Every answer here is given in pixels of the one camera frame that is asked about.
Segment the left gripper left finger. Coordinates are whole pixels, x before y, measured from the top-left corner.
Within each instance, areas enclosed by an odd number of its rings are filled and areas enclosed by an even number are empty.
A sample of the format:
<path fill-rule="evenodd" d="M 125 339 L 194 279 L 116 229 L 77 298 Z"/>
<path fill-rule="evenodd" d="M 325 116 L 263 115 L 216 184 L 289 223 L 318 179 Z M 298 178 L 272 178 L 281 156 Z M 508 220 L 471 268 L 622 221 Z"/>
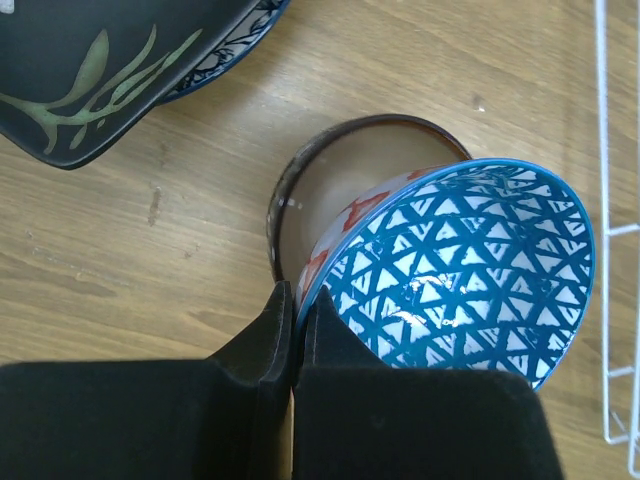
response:
<path fill-rule="evenodd" d="M 1 369 L 5 479 L 276 479 L 293 299 L 202 359 L 20 362 Z"/>

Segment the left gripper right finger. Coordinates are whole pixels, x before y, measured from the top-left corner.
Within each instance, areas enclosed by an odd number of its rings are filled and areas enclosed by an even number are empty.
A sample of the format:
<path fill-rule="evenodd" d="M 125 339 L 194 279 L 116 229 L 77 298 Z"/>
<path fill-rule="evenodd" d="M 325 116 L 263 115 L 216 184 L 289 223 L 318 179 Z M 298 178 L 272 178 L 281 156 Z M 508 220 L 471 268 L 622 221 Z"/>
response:
<path fill-rule="evenodd" d="M 559 479 L 538 396 L 492 370 L 394 369 L 321 291 L 294 388 L 297 479 Z"/>

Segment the red white patterned bowl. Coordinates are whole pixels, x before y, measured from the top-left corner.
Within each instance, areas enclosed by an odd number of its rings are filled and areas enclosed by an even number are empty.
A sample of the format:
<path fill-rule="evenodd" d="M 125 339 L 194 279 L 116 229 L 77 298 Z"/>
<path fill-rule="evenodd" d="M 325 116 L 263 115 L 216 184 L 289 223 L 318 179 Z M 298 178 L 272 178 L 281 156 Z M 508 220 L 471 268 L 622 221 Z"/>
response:
<path fill-rule="evenodd" d="M 503 370 L 539 389 L 577 335 L 594 278 L 591 220 L 562 178 L 471 160 L 401 174 L 343 208 L 300 275 L 295 331 L 327 291 L 391 367 Z"/>

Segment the dark brown bowl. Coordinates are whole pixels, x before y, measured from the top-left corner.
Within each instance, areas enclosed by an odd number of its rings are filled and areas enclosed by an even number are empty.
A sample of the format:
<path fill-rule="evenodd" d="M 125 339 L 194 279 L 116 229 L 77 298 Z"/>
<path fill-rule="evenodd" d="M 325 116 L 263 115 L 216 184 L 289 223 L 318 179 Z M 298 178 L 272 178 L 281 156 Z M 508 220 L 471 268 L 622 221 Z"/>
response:
<path fill-rule="evenodd" d="M 320 132 L 294 154 L 269 202 L 273 280 L 296 283 L 317 240 L 359 195 L 403 173 L 471 159 L 454 135 L 416 116 L 378 114 Z"/>

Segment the blue white floral plate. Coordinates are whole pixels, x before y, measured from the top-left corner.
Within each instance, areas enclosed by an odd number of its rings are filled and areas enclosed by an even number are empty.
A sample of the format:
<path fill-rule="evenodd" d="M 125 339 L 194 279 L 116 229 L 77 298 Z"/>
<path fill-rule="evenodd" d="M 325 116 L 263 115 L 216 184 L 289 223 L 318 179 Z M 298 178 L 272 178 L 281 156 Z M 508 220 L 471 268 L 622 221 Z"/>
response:
<path fill-rule="evenodd" d="M 165 104 L 216 80 L 239 63 L 267 35 L 289 0 L 259 1 L 208 54 L 160 101 Z"/>

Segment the black square plate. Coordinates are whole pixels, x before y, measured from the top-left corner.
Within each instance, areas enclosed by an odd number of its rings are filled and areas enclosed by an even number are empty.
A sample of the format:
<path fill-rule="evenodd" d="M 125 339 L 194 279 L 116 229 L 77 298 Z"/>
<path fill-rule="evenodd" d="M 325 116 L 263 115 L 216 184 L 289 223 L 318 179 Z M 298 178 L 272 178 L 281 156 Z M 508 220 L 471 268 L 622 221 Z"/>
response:
<path fill-rule="evenodd" d="M 255 1 L 4 1 L 1 133 L 53 167 L 110 148 Z"/>

